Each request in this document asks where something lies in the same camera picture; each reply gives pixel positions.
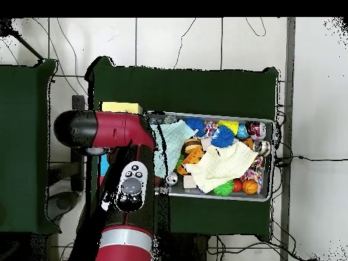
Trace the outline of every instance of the blue spiky ball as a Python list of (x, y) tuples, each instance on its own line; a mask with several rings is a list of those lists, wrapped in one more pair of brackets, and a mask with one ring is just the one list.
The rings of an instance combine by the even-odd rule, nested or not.
[(202, 137), (205, 134), (205, 125), (203, 120), (199, 118), (186, 118), (184, 121), (192, 130), (198, 129), (198, 132), (196, 133), (197, 137)]
[(211, 144), (219, 148), (225, 148), (233, 144), (233, 139), (234, 134), (232, 130), (224, 125), (221, 125), (215, 132), (213, 139), (211, 140)]

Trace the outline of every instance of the yellow sponge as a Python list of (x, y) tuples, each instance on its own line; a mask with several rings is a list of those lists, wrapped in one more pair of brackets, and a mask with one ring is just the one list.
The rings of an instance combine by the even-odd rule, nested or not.
[(219, 120), (217, 125), (224, 125), (232, 130), (234, 135), (237, 135), (239, 123), (236, 121)]
[(103, 102), (104, 112), (127, 112), (133, 114), (142, 114), (143, 109), (138, 103), (121, 103), (121, 102)]

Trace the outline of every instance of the light blue cloth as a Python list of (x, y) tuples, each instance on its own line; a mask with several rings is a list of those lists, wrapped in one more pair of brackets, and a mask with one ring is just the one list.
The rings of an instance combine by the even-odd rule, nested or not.
[[(162, 137), (157, 125), (151, 125), (158, 146), (158, 151), (154, 152), (155, 176), (165, 178), (166, 167), (164, 165), (164, 154), (162, 147)], [(168, 164), (168, 174), (173, 172), (180, 157), (182, 146), (186, 139), (191, 138), (196, 130), (192, 130), (183, 120), (172, 124), (161, 124), (160, 128), (166, 142), (166, 155)]]

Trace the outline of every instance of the red ball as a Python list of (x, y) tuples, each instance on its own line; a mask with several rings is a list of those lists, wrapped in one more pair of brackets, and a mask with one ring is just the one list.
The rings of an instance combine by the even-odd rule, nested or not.
[(243, 184), (242, 181), (239, 179), (234, 179), (233, 180), (234, 183), (234, 188), (233, 188), (233, 192), (238, 192), (242, 190)]

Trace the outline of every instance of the orange toy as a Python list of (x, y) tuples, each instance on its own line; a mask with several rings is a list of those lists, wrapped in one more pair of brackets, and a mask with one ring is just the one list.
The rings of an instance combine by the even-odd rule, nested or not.
[(245, 180), (243, 182), (243, 190), (247, 194), (254, 194), (258, 191), (258, 184), (253, 179)]
[[(199, 162), (203, 154), (204, 152), (201, 147), (194, 148), (194, 150), (184, 159), (182, 164), (196, 164)], [(188, 172), (184, 169), (182, 164), (177, 167), (177, 172), (181, 175), (186, 175)]]

